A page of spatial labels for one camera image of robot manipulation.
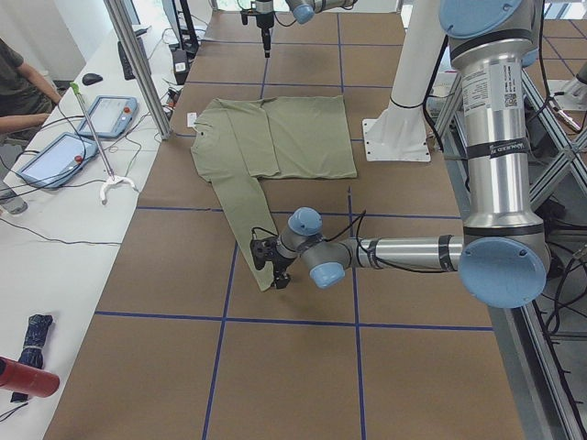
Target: tablet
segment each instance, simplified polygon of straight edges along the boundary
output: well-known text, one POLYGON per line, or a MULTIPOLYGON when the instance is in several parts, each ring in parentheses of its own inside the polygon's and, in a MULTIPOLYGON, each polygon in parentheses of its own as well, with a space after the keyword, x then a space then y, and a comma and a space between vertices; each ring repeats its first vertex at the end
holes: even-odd
MULTIPOLYGON (((137 112, 137 99, 130 96, 97 96, 88 115, 99 138, 118 138, 128 127, 137 112)), ((80 123, 77 132, 92 138, 92 131, 85 119, 80 123)))
POLYGON ((90 139, 63 133, 33 160, 17 171, 31 186, 59 188, 96 156, 98 147, 90 139))

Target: white desk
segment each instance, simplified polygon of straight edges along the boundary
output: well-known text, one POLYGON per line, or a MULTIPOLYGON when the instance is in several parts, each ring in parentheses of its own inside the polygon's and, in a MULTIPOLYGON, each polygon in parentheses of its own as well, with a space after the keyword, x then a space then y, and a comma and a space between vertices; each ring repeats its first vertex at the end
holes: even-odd
MULTIPOLYGON (((159 30, 150 29, 143 36, 146 51, 151 54, 161 38, 159 30)), ((136 80, 125 81, 117 55, 116 34, 108 35, 99 50, 91 58, 76 82, 90 104, 99 94, 128 95, 138 98, 138 114, 134 126, 141 116, 148 113, 136 80), (102 82, 91 86, 82 85, 82 76, 87 72, 99 73, 102 82)), ((150 59, 153 81, 159 96, 168 88, 167 80, 174 83, 172 57, 164 43, 157 46, 150 59)), ((79 115, 80 107, 72 91, 61 100, 61 110, 67 116, 79 115)), ((62 118, 55 109, 48 123, 62 118)), ((64 131, 72 131, 66 121, 40 131, 28 149, 40 150, 64 131)), ((159 147, 159 135, 150 116, 147 116, 129 137, 142 144, 142 150, 130 169, 131 178, 138 189, 142 189, 159 147)), ((108 152, 108 158, 119 175, 124 175, 138 146, 121 140, 117 150, 108 152)), ((15 169, 22 167, 33 156, 22 156, 15 169)), ((70 185, 94 179, 104 180, 105 167, 100 159, 92 160, 68 182, 70 185)), ((9 173, 5 182, 17 193, 26 193, 30 187, 9 173)), ((101 183, 91 183, 80 188, 61 188, 57 191, 34 191, 22 195, 28 209, 21 215, 2 213, 5 220, 29 227, 44 236, 66 241, 114 241, 121 242, 134 213, 138 192, 128 185, 119 185, 107 193, 108 203, 102 206, 99 199, 101 183)), ((18 359, 23 338, 32 314, 51 314, 48 342, 43 350, 45 369, 61 378, 61 386, 53 396, 33 398, 28 407, 16 412, 6 422, 0 423, 0 438, 39 440, 43 437, 57 408, 61 393, 69 377, 83 337, 92 319, 94 308, 100 298, 118 252, 118 246, 63 245, 50 243, 27 231, 0 223, 0 264, 2 286, 0 290, 0 355, 18 359)), ((16 405, 10 403, 11 392, 0 390, 0 413, 16 405)))

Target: small white tag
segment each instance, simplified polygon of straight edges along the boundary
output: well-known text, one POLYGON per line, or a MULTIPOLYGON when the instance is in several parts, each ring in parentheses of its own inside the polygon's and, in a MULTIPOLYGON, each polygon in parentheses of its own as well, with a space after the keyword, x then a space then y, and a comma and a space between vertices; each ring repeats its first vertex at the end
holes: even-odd
POLYGON ((187 114, 187 127, 195 129, 195 120, 198 118, 197 113, 188 113, 187 114))

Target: red can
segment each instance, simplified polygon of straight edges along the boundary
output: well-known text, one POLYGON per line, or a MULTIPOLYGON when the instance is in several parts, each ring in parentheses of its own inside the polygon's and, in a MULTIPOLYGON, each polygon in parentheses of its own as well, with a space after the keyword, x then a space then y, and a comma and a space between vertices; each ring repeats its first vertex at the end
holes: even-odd
POLYGON ((53 373, 0 357, 0 388, 49 397, 59 388, 59 383, 59 377, 53 373))

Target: green cloth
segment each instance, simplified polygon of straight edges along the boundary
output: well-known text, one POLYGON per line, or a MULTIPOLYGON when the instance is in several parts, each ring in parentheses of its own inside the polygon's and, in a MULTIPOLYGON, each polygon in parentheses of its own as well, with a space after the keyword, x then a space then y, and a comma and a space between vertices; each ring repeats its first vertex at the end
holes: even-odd
POLYGON ((0 116, 51 111, 50 99, 18 73, 23 62, 22 56, 0 39, 0 116))
POLYGON ((250 230, 276 227, 257 178, 357 177, 342 96, 215 99, 195 129, 195 167, 212 183, 245 260, 266 290, 272 266, 255 270, 250 230))

